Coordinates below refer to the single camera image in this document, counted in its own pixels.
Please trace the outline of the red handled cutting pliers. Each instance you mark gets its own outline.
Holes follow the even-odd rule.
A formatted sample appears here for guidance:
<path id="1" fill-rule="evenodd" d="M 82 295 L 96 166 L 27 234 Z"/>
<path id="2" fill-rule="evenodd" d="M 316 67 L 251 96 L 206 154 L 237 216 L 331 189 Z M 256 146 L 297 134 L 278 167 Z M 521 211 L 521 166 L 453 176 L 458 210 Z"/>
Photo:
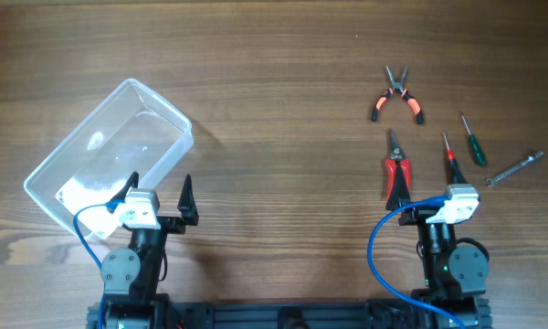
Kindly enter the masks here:
<path id="1" fill-rule="evenodd" d="M 385 159 L 387 172 L 387 209 L 394 209 L 410 202 L 411 172 L 394 130 L 389 129 L 390 154 Z"/>

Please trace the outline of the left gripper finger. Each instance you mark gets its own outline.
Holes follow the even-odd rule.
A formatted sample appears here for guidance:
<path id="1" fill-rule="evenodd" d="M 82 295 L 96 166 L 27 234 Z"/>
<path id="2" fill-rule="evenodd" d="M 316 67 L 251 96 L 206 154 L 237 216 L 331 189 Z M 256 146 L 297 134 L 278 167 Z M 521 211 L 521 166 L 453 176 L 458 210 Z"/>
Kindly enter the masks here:
<path id="1" fill-rule="evenodd" d="M 182 219 L 199 219 L 193 193 L 192 177 L 185 176 L 182 192 L 177 205 Z"/>
<path id="2" fill-rule="evenodd" d="M 139 184 L 139 173 L 134 171 L 127 179 L 121 190 L 111 198 L 112 204 L 118 204 L 125 199 L 132 188 L 137 188 Z"/>

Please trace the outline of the clear plastic storage container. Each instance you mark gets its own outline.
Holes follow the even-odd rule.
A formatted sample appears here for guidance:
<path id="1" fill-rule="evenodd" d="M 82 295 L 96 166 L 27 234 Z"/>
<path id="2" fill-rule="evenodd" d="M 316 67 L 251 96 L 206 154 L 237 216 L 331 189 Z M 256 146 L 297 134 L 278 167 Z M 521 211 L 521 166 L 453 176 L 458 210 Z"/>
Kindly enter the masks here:
<path id="1" fill-rule="evenodd" d="M 127 79 L 39 165 L 24 189 L 72 234 L 106 239 L 121 223 L 104 203 L 132 173 L 141 188 L 156 188 L 193 144 L 193 124 L 184 114 Z"/>

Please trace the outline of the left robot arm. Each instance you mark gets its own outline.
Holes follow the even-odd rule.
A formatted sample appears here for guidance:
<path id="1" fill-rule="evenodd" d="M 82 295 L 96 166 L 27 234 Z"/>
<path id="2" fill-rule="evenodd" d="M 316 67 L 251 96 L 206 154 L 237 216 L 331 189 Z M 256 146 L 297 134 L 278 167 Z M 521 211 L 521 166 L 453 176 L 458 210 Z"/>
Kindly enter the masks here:
<path id="1" fill-rule="evenodd" d="M 131 232 L 131 239 L 126 248 L 114 249 L 99 261 L 104 289 L 100 303 L 88 309 L 88 329 L 186 327 L 169 295 L 157 288 L 168 270 L 167 237 L 183 235 L 199 221 L 192 178 L 185 177 L 177 205 L 180 214 L 172 217 L 159 215 L 156 191 L 138 184 L 139 174 L 134 172 L 104 204 Z"/>

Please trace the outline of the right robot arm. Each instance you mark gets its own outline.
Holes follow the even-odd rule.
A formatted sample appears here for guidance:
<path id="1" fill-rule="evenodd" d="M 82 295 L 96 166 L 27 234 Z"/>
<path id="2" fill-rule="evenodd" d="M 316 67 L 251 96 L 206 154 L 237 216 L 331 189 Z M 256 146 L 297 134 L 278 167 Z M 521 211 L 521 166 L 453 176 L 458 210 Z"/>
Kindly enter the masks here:
<path id="1" fill-rule="evenodd" d="M 384 309 L 383 321 L 394 328 L 491 328 L 486 291 L 490 254 L 475 239 L 458 238 L 455 226 L 473 215 L 480 197 L 448 152 L 449 180 L 441 198 L 409 200 L 407 160 L 385 162 L 390 195 L 386 208 L 400 226 L 418 232 L 416 253 L 423 263 L 424 289 L 412 291 Z"/>

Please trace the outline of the silver combination wrench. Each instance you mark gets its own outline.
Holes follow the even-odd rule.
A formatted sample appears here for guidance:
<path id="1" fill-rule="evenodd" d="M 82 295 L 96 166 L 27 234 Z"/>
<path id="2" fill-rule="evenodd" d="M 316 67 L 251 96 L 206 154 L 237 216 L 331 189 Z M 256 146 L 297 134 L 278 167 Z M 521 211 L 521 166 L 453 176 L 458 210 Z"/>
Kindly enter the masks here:
<path id="1" fill-rule="evenodd" d="M 536 151 L 532 154 L 527 155 L 523 160 L 520 162 L 508 167 L 504 171 L 497 173 L 496 175 L 487 177 L 485 179 L 486 186 L 495 186 L 498 184 L 501 180 L 507 178 L 508 176 L 517 173 L 518 171 L 522 170 L 523 167 L 536 162 L 537 160 L 541 159 L 544 156 L 543 151 Z"/>

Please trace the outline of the green handled screwdriver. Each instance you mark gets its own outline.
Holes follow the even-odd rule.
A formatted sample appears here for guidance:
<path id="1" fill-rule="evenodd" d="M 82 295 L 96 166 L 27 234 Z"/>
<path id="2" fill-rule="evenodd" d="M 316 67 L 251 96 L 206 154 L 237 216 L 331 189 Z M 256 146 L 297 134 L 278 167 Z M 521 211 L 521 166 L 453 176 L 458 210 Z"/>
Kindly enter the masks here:
<path id="1" fill-rule="evenodd" d="M 463 121 L 463 125 L 467 131 L 468 134 L 468 142 L 469 142 L 469 148 L 472 154 L 472 158 L 474 162 L 479 166 L 486 166 L 487 165 L 487 158 L 485 154 L 483 153 L 480 143 L 476 137 L 475 134 L 472 133 L 469 123 L 464 115 L 463 112 L 460 113 L 461 120 Z"/>

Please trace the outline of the orange black needle-nose pliers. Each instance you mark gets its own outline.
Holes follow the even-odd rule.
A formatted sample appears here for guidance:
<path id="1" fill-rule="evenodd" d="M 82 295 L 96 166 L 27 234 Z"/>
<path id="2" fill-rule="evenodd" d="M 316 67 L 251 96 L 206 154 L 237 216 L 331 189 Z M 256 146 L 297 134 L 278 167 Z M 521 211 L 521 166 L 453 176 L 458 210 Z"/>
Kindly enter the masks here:
<path id="1" fill-rule="evenodd" d="M 405 87 L 407 68 L 404 68 L 404 71 L 399 80 L 394 76 L 392 70 L 390 70 L 388 66 L 385 66 L 385 70 L 389 79 L 390 87 L 384 91 L 382 96 L 372 107 L 371 121 L 376 122 L 378 120 L 379 112 L 382 109 L 383 105 L 395 94 L 398 94 L 411 108 L 412 112 L 415 115 L 416 123 L 423 124 L 425 122 L 423 109 L 418 100 L 411 94 L 409 89 Z"/>

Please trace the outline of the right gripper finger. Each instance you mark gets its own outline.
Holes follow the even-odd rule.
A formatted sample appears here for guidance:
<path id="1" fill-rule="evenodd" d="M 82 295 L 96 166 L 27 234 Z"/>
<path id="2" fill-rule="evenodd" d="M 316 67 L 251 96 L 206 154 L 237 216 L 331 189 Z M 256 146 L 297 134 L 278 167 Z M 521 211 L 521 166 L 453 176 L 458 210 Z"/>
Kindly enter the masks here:
<path id="1" fill-rule="evenodd" d="M 410 203 L 411 173 L 408 160 L 385 160 L 387 172 L 387 210 Z"/>
<path id="2" fill-rule="evenodd" d="M 458 167 L 458 162 L 456 159 L 451 159 L 448 161 L 448 167 L 449 167 L 449 180 L 448 180 L 448 183 L 450 185 L 455 185 L 455 184 L 467 184 L 468 181 L 467 179 L 464 177 L 464 175 L 461 173 L 459 167 Z"/>

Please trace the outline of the red black screwdriver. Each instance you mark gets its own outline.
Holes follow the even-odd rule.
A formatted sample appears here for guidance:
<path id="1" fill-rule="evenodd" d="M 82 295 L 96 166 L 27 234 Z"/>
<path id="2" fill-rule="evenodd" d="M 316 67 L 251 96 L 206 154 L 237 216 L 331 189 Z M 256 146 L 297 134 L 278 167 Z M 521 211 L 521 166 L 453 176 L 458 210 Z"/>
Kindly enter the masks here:
<path id="1" fill-rule="evenodd" d="M 456 159 L 452 149 L 450 148 L 449 146 L 449 142 L 448 142 L 448 137 L 447 137 L 447 134 L 445 132 L 442 133 L 443 135 L 443 141 L 444 141 L 444 145 L 446 147 L 446 153 L 447 153 L 447 159 L 448 161 L 451 160 L 451 159 Z"/>

